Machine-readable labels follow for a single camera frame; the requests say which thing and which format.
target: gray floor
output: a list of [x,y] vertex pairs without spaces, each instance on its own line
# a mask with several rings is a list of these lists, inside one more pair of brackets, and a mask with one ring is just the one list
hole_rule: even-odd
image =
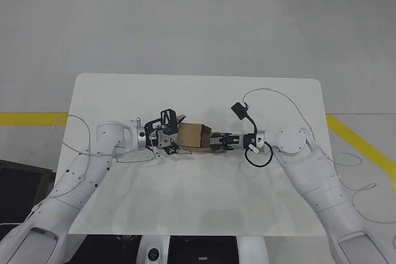
[[[0,0],[0,112],[66,112],[83,72],[315,78],[326,112],[396,162],[396,0]],[[0,127],[0,158],[56,169],[59,152],[51,127]],[[379,182],[360,206],[396,219],[383,172],[339,172]],[[330,263],[326,242],[267,247],[272,263]]]

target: yellow tape stripe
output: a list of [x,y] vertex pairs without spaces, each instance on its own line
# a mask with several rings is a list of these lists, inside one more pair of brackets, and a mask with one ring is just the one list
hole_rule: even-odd
[[327,115],[327,124],[336,135],[354,147],[359,153],[364,155],[390,177],[396,197],[396,164],[366,142],[362,137],[358,136],[354,131],[350,130],[346,125],[341,123],[333,115]]
[[[57,118],[67,115],[65,112],[54,113],[0,113],[0,125],[54,125]],[[58,125],[66,125],[67,117]]]

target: brown cardboard box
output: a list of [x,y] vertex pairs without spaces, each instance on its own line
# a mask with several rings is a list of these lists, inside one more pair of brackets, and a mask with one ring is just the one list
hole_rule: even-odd
[[203,124],[180,123],[178,145],[192,152],[211,152],[211,128]]

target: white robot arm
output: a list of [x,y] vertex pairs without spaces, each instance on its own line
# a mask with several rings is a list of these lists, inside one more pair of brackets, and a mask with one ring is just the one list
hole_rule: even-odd
[[[131,135],[126,149],[124,129]],[[0,242],[0,264],[61,263],[67,233],[91,195],[112,167],[112,159],[145,149],[143,127],[116,121],[98,124],[96,142],[84,149],[66,169],[50,195],[21,225],[13,228]]]
[[[336,263],[396,264],[396,249],[361,221],[343,192],[332,162],[308,131],[283,129],[275,136],[264,131],[263,136],[273,146],[275,157],[295,190],[323,225]],[[305,145],[311,153],[299,160],[285,161],[284,156],[298,154]],[[263,150],[269,152],[266,145]]]
[[[112,167],[113,157],[149,146],[160,146],[167,154],[183,153],[176,144],[177,123],[183,118],[173,110],[165,110],[160,119],[144,127],[140,123],[126,126],[116,121],[99,124],[97,142],[90,150],[84,150],[90,154],[80,153],[32,216],[0,242],[0,264],[61,263],[67,233]],[[131,135],[129,149],[125,146],[124,129]],[[332,163],[305,129],[283,129],[274,134],[257,131],[255,127],[254,133],[247,135],[215,135],[210,145],[215,151],[251,149],[270,154],[273,150],[290,182],[323,225],[336,263],[396,264],[395,248],[361,221],[344,195]],[[308,155],[292,162],[285,160],[284,155],[295,156],[306,145],[310,149]]]

